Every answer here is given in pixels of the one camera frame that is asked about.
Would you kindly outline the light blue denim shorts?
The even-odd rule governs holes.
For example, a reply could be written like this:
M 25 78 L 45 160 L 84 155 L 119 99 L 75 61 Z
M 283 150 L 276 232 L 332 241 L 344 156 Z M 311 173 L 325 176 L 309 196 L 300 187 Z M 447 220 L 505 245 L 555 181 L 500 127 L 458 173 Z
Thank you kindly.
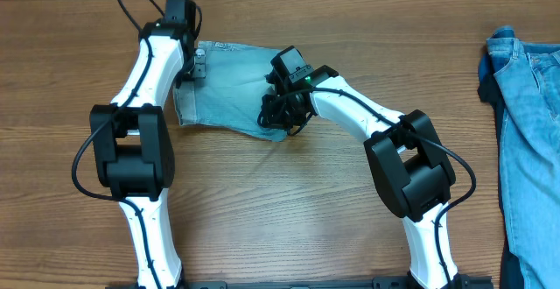
M 273 142 L 284 140 L 286 131 L 257 123 L 262 97 L 271 91 L 265 76 L 280 51 L 218 41 L 200 41 L 199 49 L 205 53 L 205 76 L 173 89 L 179 124 L 223 127 Z

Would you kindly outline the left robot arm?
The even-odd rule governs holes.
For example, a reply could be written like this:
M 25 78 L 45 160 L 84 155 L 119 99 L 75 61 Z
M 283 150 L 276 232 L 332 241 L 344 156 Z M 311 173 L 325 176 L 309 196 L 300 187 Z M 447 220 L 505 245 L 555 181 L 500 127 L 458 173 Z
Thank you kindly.
M 175 173 L 164 117 L 170 91 L 191 79 L 201 11 L 192 0 L 166 0 L 163 16 L 139 32 L 136 63 L 108 105 L 90 111 L 98 178 L 117 201 L 136 253 L 136 288 L 183 288 L 168 194 Z

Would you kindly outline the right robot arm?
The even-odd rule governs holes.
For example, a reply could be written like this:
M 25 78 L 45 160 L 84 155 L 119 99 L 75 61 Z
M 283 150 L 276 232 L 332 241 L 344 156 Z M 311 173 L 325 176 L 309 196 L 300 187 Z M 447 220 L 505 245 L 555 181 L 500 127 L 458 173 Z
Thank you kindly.
M 312 116 L 336 123 L 363 143 L 375 190 L 402 219 L 411 263 L 409 282 L 420 288 L 454 288 L 446 210 L 456 177 L 431 120 L 386 109 L 352 88 L 328 66 L 313 68 L 290 46 L 270 62 L 257 122 L 296 134 Z

